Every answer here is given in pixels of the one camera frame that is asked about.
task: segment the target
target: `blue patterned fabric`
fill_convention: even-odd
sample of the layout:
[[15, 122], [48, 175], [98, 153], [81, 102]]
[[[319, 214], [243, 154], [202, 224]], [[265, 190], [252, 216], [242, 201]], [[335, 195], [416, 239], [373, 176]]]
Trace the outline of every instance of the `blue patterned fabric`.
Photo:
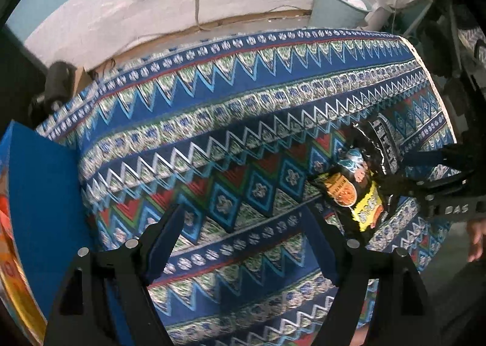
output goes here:
[[[185, 225], [149, 288], [176, 344], [310, 344], [336, 289], [322, 276], [299, 208], [307, 183], [379, 111], [401, 153], [452, 143], [447, 114], [413, 48], [387, 33], [296, 29], [232, 36], [134, 60], [39, 126], [79, 152], [100, 241], [117, 248], [184, 203]], [[410, 170], [422, 178], [453, 172]], [[406, 248], [421, 270], [447, 224], [413, 199], [369, 247]], [[370, 318], [370, 283], [362, 322]]]

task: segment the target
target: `black snack bag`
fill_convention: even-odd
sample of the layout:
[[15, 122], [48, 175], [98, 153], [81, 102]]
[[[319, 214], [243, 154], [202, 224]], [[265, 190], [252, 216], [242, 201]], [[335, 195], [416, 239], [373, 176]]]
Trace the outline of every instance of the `black snack bag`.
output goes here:
[[367, 244], [387, 217], [378, 185], [360, 149], [352, 148], [329, 171], [309, 177], [336, 211], [346, 238]]
[[354, 123], [353, 132], [354, 143], [362, 149], [374, 173], [384, 176], [399, 171], [399, 151], [381, 114]]

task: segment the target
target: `trash bin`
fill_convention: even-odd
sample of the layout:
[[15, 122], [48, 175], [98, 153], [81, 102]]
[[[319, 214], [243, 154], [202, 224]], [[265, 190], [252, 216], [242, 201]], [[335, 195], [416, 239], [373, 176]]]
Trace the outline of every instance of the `trash bin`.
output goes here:
[[369, 12], [368, 0], [314, 0], [309, 27], [353, 29]]

